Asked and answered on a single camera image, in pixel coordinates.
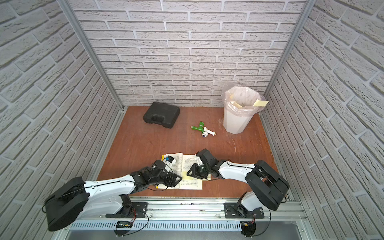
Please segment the black plastic tool case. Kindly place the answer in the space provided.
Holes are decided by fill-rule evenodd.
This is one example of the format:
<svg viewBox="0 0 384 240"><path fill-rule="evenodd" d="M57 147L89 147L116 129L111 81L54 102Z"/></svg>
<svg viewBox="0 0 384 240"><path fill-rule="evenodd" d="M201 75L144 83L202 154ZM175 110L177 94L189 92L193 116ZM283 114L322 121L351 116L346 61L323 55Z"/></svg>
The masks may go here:
<svg viewBox="0 0 384 240"><path fill-rule="evenodd" d="M144 114L143 120L148 124L157 124L172 129L179 114L180 108L177 106L153 102Z"/></svg>

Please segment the sticky note inside bin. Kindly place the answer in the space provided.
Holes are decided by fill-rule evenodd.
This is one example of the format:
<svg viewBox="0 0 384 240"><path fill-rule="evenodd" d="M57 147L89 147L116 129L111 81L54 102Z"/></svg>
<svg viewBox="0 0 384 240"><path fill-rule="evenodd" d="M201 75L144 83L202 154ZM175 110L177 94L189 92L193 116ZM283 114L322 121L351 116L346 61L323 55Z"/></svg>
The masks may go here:
<svg viewBox="0 0 384 240"><path fill-rule="evenodd" d="M242 109L242 108L243 108L243 107L242 107L240 104L238 104L236 101L232 101L232 102L230 102L230 104L233 105L234 107L238 108L238 109Z"/></svg>

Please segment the yellow children's book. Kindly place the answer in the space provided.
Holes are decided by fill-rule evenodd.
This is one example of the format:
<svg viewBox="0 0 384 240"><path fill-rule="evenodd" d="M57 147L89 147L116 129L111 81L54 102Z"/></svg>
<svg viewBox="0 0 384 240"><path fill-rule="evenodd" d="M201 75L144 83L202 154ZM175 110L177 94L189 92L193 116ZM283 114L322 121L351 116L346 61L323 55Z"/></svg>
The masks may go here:
<svg viewBox="0 0 384 240"><path fill-rule="evenodd" d="M167 167L167 170L171 168L173 172L183 178L183 180L177 184L174 188L175 190L202 190L203 181L187 176L187 172L190 170L191 166L196 163L196 155L185 155L182 153L177 154L164 154L162 155L162 161L164 156L171 155L175 158L176 162L171 166Z"/></svg>

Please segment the white trash bin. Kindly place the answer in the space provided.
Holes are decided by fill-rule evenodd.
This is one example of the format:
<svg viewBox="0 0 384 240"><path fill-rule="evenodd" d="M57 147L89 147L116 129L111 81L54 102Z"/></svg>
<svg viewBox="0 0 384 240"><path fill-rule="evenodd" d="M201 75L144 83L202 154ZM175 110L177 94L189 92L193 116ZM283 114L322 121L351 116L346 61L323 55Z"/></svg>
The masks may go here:
<svg viewBox="0 0 384 240"><path fill-rule="evenodd" d="M231 134L242 133L252 117L237 117L224 110L224 128Z"/></svg>

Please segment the small controller board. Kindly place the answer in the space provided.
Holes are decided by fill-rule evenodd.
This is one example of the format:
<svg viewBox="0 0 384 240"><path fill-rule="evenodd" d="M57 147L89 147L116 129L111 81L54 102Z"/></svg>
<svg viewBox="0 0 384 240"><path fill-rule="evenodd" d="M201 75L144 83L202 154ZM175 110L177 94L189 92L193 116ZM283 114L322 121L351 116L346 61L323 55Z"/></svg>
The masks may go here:
<svg viewBox="0 0 384 240"><path fill-rule="evenodd" d="M241 234L245 238L250 238L256 232L256 223L255 222L241 222Z"/></svg>
<svg viewBox="0 0 384 240"><path fill-rule="evenodd" d="M132 229L133 224L133 221L117 221L115 230L117 232L123 232L123 234L125 234L126 232L129 232Z"/></svg>

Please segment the aluminium frame rail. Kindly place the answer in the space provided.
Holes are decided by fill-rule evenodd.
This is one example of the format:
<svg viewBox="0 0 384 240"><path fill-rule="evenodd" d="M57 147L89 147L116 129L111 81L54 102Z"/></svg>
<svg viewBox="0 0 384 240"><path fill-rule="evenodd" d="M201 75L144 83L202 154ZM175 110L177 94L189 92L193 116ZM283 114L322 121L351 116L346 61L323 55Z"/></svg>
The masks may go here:
<svg viewBox="0 0 384 240"><path fill-rule="evenodd" d="M153 221L307 221L304 208L300 202L282 203L278 210L272 211L262 207L264 219L226 219L224 203L238 203L236 198L157 198L157 197L124 197L108 198L105 203L92 204L76 217L80 220L130 220L131 218L106 218L106 214L117 213L125 203L147 202L145 218Z"/></svg>

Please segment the discarded sticky note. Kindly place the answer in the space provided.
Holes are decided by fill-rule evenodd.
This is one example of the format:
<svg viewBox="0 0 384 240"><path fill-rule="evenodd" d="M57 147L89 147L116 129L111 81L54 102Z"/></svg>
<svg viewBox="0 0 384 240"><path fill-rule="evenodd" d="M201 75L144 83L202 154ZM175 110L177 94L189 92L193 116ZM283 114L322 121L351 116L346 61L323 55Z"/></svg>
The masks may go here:
<svg viewBox="0 0 384 240"><path fill-rule="evenodd" d="M269 101L266 100L256 100L255 103L253 104L254 107L265 107Z"/></svg>

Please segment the left small controller board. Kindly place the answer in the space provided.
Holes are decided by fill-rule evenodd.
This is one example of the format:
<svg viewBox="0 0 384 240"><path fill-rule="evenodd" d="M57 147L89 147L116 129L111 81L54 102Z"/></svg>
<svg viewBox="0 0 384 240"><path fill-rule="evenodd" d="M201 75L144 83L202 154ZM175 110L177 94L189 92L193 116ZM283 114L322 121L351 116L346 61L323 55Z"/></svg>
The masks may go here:
<svg viewBox="0 0 384 240"><path fill-rule="evenodd" d="M133 221L117 221L115 230L117 232L123 232L123 234L125 234L126 232L129 232L132 229L133 224Z"/></svg>

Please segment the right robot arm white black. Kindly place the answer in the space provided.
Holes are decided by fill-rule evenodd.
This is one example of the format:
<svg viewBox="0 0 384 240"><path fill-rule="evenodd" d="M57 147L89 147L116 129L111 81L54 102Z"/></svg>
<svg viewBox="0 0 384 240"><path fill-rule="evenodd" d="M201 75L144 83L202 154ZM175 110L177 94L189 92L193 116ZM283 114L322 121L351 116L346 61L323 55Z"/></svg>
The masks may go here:
<svg viewBox="0 0 384 240"><path fill-rule="evenodd" d="M196 154L198 163L191 166L188 177L207 179L236 180L247 183L251 191L246 192L238 201L240 213L250 213L266 207L276 211L290 188L289 183L265 161L255 164L236 164L228 160L217 160L207 149Z"/></svg>

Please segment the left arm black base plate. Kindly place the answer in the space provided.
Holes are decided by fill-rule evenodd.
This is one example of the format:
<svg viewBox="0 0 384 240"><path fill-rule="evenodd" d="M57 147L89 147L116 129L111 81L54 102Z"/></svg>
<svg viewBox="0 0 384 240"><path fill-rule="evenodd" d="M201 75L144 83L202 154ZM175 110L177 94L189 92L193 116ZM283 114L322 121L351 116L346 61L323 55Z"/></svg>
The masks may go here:
<svg viewBox="0 0 384 240"><path fill-rule="evenodd" d="M145 218L147 207L147 202L125 203L117 213L106 214L106 218Z"/></svg>

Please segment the green white toy faucet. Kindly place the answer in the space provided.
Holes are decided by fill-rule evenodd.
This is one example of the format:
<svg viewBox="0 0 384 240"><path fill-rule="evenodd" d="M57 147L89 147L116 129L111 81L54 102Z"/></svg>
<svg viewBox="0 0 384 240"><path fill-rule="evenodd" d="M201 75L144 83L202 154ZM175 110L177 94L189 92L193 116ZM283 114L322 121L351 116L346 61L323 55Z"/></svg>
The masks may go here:
<svg viewBox="0 0 384 240"><path fill-rule="evenodd" d="M191 126L191 129L201 132L203 138L206 138L208 135L212 135L212 136L216 135L215 132L209 130L205 126L204 122L199 122L199 126L198 127Z"/></svg>

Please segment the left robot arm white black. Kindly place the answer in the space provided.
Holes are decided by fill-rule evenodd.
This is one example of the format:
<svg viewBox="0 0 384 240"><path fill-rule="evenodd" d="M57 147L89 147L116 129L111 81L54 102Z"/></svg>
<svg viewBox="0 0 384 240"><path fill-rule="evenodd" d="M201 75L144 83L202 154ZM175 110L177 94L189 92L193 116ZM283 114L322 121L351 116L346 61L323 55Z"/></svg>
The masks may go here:
<svg viewBox="0 0 384 240"><path fill-rule="evenodd" d="M42 211L50 232L88 217L135 218L138 211L133 207L130 194L148 190L150 186L173 188L182 179L161 160L115 179L84 181L82 177L75 177L45 199Z"/></svg>

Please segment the pink plastic bin liner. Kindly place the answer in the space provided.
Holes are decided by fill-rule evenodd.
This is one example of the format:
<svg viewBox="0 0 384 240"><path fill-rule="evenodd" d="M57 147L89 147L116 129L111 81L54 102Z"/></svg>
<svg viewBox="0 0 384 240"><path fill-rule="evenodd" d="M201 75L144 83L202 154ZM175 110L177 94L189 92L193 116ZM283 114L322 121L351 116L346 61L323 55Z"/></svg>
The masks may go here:
<svg viewBox="0 0 384 240"><path fill-rule="evenodd" d="M261 112L265 107L254 107L256 100L266 100L266 98L257 91L235 83L224 84L222 88L222 101L226 111L237 117L252 117ZM230 104L236 101L243 108L238 109Z"/></svg>

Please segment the right small controller board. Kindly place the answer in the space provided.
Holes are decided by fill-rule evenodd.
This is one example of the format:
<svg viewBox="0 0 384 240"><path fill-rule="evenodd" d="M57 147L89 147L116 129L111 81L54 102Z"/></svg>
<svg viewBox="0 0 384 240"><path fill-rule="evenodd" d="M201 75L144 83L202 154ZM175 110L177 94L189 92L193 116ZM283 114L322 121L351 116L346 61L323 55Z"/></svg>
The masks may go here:
<svg viewBox="0 0 384 240"><path fill-rule="evenodd" d="M241 234L245 238L250 238L256 232L256 223L255 222L241 222Z"/></svg>

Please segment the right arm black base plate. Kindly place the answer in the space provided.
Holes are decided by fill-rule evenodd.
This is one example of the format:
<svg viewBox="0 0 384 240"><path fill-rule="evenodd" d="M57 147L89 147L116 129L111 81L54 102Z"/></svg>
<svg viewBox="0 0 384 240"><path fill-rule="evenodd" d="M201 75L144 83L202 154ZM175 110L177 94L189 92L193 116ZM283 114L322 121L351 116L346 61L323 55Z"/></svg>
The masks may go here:
<svg viewBox="0 0 384 240"><path fill-rule="evenodd" d="M253 211L247 210L239 203L224 203L226 219L264 219L263 208L256 208Z"/></svg>

